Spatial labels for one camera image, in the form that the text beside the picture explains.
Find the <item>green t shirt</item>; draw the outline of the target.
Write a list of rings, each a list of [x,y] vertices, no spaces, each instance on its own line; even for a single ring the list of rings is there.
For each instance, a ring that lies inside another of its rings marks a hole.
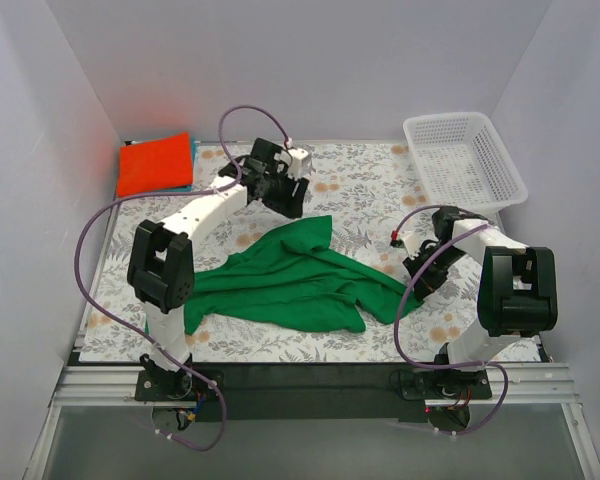
[[[221,266],[194,277],[184,305],[185,334],[218,314],[308,333],[363,333],[364,313],[391,325],[421,302],[404,284],[331,247],[329,215],[268,231]]]

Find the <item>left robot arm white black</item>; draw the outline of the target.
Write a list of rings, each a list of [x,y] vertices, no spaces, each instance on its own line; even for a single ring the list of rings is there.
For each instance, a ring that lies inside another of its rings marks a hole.
[[[220,169],[208,195],[194,199],[160,222],[135,231],[127,282],[143,304],[155,345],[149,359],[177,372],[190,357],[184,305],[194,288],[194,248],[228,217],[259,201],[289,219],[303,214],[309,179],[302,175],[311,154],[258,138],[251,152]]]

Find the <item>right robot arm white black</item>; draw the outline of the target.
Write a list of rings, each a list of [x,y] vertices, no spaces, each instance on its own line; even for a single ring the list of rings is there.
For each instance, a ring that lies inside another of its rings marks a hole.
[[[439,290],[458,260],[481,266],[477,319],[446,344],[432,363],[405,361],[428,370],[483,370],[507,346],[552,330],[558,319],[555,257],[501,232],[485,216],[450,205],[419,207],[391,233],[405,250],[410,281],[404,294],[419,302]]]

